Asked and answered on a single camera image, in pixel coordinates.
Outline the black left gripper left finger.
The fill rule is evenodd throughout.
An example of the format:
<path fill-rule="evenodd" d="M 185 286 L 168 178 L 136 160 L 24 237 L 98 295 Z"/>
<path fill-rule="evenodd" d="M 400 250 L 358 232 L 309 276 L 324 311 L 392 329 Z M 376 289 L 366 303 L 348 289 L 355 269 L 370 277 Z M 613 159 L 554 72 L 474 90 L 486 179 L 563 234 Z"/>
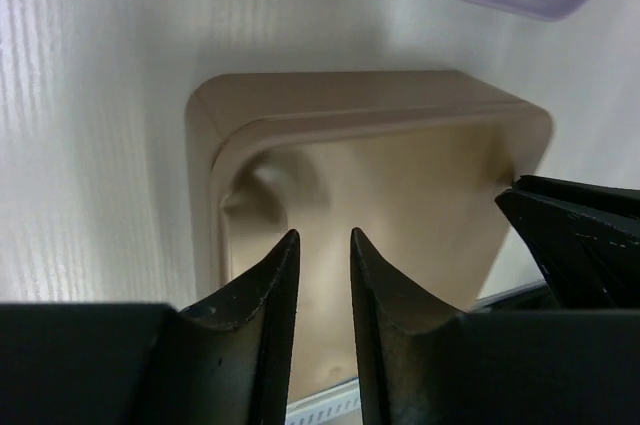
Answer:
<path fill-rule="evenodd" d="M 177 310 L 161 303 L 1 308 L 5 424 L 281 424 L 300 237 Z"/>

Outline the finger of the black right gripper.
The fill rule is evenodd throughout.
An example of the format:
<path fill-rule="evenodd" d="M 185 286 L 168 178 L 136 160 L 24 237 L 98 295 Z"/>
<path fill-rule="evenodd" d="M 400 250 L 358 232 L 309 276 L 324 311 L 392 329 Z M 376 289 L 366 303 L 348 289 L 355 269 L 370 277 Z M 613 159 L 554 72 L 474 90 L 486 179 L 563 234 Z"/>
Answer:
<path fill-rule="evenodd" d="M 638 219 L 528 192 L 496 204 L 562 307 L 639 307 Z"/>
<path fill-rule="evenodd" d="M 639 217 L 639 191 L 523 175 L 512 188 L 627 218 Z"/>

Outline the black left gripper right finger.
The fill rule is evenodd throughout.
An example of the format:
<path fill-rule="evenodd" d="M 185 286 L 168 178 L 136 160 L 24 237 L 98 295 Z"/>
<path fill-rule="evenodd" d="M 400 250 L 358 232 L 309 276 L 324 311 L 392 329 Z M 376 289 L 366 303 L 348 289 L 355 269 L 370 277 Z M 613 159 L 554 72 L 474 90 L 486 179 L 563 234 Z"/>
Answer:
<path fill-rule="evenodd" d="M 367 424 L 635 424 L 635 311 L 463 312 L 360 229 L 350 274 Z"/>

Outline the beige tin lid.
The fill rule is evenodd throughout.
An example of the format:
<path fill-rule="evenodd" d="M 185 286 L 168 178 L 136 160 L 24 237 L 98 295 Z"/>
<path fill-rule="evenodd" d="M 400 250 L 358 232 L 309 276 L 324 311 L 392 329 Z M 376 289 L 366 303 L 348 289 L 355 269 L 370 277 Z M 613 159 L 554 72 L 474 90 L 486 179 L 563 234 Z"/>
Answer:
<path fill-rule="evenodd" d="M 288 230 L 301 239 L 290 401 L 357 374 L 352 230 L 421 287 L 467 309 L 508 233 L 495 196 L 536 169 L 552 132 L 546 111 L 515 104 L 264 146 L 234 164 L 217 202 L 222 278 L 245 272 Z"/>

